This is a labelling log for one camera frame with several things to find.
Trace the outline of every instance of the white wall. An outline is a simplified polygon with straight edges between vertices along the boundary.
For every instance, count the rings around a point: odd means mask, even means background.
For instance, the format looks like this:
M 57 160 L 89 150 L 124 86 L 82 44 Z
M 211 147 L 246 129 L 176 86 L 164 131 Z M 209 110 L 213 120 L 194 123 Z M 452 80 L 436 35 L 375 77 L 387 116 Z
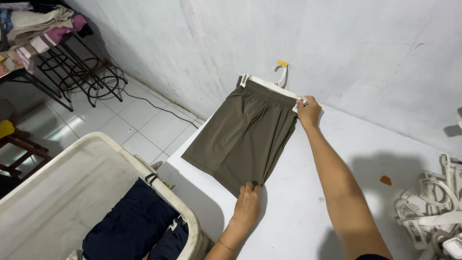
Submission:
M 67 0 L 121 68 L 201 118 L 249 72 L 462 155 L 457 0 Z

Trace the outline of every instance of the yellow object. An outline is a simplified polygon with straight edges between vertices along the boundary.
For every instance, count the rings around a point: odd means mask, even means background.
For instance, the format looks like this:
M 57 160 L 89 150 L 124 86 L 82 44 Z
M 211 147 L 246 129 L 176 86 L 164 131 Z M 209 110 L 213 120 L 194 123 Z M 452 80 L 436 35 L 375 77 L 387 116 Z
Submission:
M 4 119 L 0 121 L 0 139 L 14 133 L 13 124 Z
M 289 63 L 288 63 L 288 62 L 278 61 L 278 62 L 276 62 L 276 63 L 279 64 L 279 65 L 281 65 L 281 66 L 284 66 L 284 67 L 289 66 Z

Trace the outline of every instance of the thin gold bracelet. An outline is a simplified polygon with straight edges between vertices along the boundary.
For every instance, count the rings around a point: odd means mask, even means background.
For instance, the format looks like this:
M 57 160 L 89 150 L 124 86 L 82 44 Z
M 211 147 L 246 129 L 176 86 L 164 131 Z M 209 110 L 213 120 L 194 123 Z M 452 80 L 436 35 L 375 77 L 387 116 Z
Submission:
M 225 246 L 225 244 L 223 244 L 223 243 L 220 241 L 220 239 L 218 239 L 218 242 L 219 242 L 222 246 L 224 246 L 225 248 L 227 248 L 227 249 L 229 249 L 229 250 L 231 250 L 231 251 L 234 251 L 234 249 L 231 249 L 231 248 Z

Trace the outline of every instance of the white plastic hanger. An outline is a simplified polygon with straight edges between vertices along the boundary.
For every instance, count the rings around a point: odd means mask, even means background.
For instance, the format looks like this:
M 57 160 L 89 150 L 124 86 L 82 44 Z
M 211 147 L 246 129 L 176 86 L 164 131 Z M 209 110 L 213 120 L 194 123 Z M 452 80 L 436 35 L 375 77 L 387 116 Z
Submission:
M 251 80 L 259 85 L 262 85 L 264 86 L 265 88 L 271 90 L 271 91 L 274 91 L 274 92 L 277 92 L 281 95 L 284 95 L 284 96 L 287 96 L 287 97 L 291 97 L 293 99 L 297 99 L 297 100 L 301 100 L 303 102 L 303 104 L 307 105 L 308 104 L 308 99 L 306 97 L 302 97 L 302 96 L 299 96 L 297 94 L 294 94 L 288 90 L 285 90 L 283 88 L 280 87 L 280 83 L 284 80 L 284 78 L 286 77 L 286 73 L 287 73 L 287 66 L 289 64 L 287 62 L 282 62 L 282 61 L 278 61 L 276 63 L 276 65 L 274 65 L 273 69 L 274 68 L 277 68 L 277 67 L 282 67 L 284 69 L 284 72 L 282 73 L 282 77 L 281 79 L 276 82 L 276 83 L 271 83 L 271 82 L 268 82 L 268 81 L 264 81 L 262 79 L 259 79 L 255 76 L 252 76 L 248 73 L 244 73 L 244 75 L 242 75 L 242 80 L 241 80 L 241 86 L 242 87 L 245 87 L 245 82 L 247 82 L 248 80 Z M 295 113 L 297 113 L 297 109 L 298 109 L 298 104 L 295 103 L 295 106 L 292 108 L 292 111 L 294 111 Z

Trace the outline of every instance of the pile of hangers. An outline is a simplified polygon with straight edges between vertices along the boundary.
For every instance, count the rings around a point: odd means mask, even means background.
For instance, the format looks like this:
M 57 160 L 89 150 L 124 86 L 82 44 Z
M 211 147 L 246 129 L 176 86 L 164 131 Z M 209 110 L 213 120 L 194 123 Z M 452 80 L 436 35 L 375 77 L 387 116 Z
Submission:
M 462 198 L 457 188 L 462 161 L 440 158 L 444 175 L 424 171 L 420 192 L 406 191 L 395 205 L 398 224 L 407 229 L 412 246 L 424 249 L 419 260 L 462 259 Z

